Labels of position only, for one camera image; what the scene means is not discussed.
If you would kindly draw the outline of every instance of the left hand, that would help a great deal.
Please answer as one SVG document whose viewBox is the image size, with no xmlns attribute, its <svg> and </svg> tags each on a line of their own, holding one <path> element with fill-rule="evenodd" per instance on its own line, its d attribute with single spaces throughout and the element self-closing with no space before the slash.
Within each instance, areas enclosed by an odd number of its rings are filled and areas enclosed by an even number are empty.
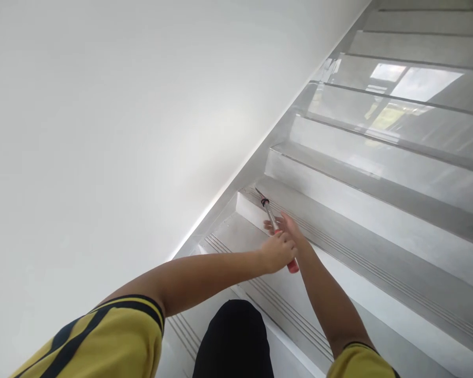
<svg viewBox="0 0 473 378">
<path fill-rule="evenodd" d="M 289 264 L 298 253 L 296 243 L 291 235 L 279 232 L 270 237 L 259 250 L 265 271 L 268 274 L 275 273 Z"/>
</svg>

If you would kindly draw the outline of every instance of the grey stair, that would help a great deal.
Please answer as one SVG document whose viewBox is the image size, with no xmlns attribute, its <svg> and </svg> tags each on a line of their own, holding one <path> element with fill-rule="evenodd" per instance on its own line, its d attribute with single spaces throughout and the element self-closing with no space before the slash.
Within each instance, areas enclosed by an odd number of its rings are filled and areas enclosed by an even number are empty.
<svg viewBox="0 0 473 378">
<path fill-rule="evenodd" d="M 359 31 L 348 52 L 473 68 L 473 37 Z"/>
<path fill-rule="evenodd" d="M 266 238 L 265 233 L 240 214 L 233 214 L 205 239 L 202 246 L 210 253 L 236 253 L 256 249 Z M 274 275 L 250 280 L 240 286 L 319 369 L 327 373 L 333 358 L 310 306 L 301 276 L 290 275 L 283 269 Z M 429 373 L 431 376 L 451 377 L 437 363 L 364 310 L 357 302 L 355 305 L 365 325 L 375 335 L 373 341 L 379 352 L 393 364 L 401 376 L 412 377 Z"/>
</svg>

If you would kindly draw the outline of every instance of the screwdriver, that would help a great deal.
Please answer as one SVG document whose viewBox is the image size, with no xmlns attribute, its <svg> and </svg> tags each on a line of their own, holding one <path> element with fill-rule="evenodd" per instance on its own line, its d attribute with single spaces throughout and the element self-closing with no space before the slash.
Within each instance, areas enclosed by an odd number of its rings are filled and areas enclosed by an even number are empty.
<svg viewBox="0 0 473 378">
<path fill-rule="evenodd" d="M 256 189 L 256 192 L 259 193 L 261 196 L 261 205 L 263 205 L 264 209 L 266 210 L 266 213 L 268 214 L 268 219 L 270 220 L 270 223 L 272 224 L 273 227 L 273 233 L 279 233 L 281 230 L 279 228 L 279 225 L 277 224 L 277 221 L 275 220 L 275 216 L 273 215 L 272 211 L 270 210 L 270 200 L 266 198 L 263 193 L 261 193 L 257 187 L 254 187 Z M 289 269 L 289 273 L 298 273 L 300 271 L 300 268 L 298 267 L 298 264 L 296 260 L 292 260 L 288 265 L 287 268 Z"/>
</svg>

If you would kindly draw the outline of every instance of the leg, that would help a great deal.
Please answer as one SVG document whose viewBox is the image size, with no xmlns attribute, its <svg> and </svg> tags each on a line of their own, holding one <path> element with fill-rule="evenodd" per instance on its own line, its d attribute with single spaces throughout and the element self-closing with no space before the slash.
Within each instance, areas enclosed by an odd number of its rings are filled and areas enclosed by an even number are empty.
<svg viewBox="0 0 473 378">
<path fill-rule="evenodd" d="M 273 378 L 263 318 L 247 301 L 226 302 L 203 337 L 193 378 L 212 377 Z"/>
</svg>

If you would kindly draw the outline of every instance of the yellow shirt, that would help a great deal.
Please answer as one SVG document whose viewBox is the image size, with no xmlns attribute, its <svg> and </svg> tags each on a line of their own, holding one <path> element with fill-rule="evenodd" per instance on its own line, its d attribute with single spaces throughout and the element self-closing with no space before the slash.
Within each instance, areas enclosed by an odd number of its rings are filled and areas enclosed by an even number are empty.
<svg viewBox="0 0 473 378">
<path fill-rule="evenodd" d="M 112 299 L 64 326 L 11 377 L 150 378 L 161 355 L 164 317 L 146 296 Z M 394 378 L 398 375 L 370 347 L 351 343 L 328 378 Z"/>
<path fill-rule="evenodd" d="M 398 373 L 369 346 L 348 344 L 330 370 L 327 378 L 399 378 Z"/>
</svg>

